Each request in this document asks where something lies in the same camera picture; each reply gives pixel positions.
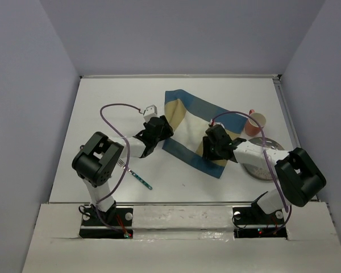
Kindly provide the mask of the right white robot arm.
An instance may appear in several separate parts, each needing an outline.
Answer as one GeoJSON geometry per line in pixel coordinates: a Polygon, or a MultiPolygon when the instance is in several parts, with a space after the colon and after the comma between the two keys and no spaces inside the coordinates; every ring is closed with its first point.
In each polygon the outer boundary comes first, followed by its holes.
{"type": "Polygon", "coordinates": [[[276,189],[263,193],[247,210],[247,215],[257,223],[265,222],[286,206],[305,206],[327,183],[304,149],[274,150],[242,138],[232,140],[221,125],[206,130],[202,157],[254,166],[269,171],[277,179],[276,189]]]}

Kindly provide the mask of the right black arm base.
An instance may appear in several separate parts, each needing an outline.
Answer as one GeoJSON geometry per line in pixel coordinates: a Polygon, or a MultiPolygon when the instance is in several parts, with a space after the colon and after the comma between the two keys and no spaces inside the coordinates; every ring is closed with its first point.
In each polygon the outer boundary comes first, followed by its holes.
{"type": "Polygon", "coordinates": [[[284,238],[287,231],[283,211],[271,214],[260,214],[251,206],[233,208],[232,223],[236,239],[252,238],[284,238]]]}

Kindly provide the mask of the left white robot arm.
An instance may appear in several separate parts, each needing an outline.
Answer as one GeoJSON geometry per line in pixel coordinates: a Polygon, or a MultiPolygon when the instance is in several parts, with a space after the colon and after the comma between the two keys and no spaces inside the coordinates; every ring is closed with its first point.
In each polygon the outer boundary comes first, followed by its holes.
{"type": "Polygon", "coordinates": [[[173,136],[173,129],[165,116],[151,117],[144,129],[130,138],[110,139],[102,132],[94,133],[74,157],[72,168],[84,181],[91,198],[90,215],[103,225],[115,216],[114,190],[108,180],[119,159],[127,165],[130,157],[145,158],[153,153],[157,144],[173,136]]]}

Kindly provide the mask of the blue beige checked cloth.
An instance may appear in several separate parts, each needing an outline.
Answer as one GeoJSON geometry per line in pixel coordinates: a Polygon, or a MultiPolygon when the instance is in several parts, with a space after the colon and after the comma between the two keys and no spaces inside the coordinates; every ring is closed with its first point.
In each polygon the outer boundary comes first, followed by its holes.
{"type": "Polygon", "coordinates": [[[220,178],[227,161],[203,159],[202,138],[210,121],[226,111],[182,89],[166,91],[164,115],[173,136],[164,141],[163,150],[209,176],[220,178]]]}

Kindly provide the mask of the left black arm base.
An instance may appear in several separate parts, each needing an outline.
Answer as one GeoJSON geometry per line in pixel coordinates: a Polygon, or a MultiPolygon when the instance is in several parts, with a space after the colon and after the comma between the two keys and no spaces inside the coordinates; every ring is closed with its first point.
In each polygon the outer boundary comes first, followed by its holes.
{"type": "Polygon", "coordinates": [[[105,224],[98,218],[97,212],[91,206],[80,205],[81,225],[78,232],[83,239],[132,239],[133,211],[129,206],[116,208],[114,216],[105,224]]]}

